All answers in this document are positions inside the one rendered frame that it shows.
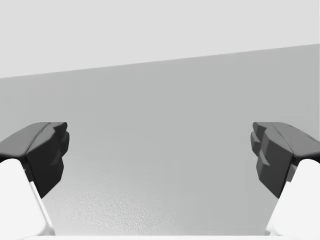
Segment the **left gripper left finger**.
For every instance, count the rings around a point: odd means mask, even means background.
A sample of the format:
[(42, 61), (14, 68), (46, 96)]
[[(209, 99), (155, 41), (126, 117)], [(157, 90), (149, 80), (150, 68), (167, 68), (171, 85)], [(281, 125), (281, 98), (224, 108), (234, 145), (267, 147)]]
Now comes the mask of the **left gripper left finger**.
[(30, 124), (0, 141), (0, 236), (54, 236), (43, 204), (61, 180), (66, 122)]

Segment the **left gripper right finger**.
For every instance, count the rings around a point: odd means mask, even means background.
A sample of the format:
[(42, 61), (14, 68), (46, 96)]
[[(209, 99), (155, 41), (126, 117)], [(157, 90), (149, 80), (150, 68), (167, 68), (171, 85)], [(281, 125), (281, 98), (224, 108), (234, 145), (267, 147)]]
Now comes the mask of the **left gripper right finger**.
[(320, 236), (320, 141), (283, 122), (254, 122), (250, 142), (260, 182), (278, 199), (271, 236)]

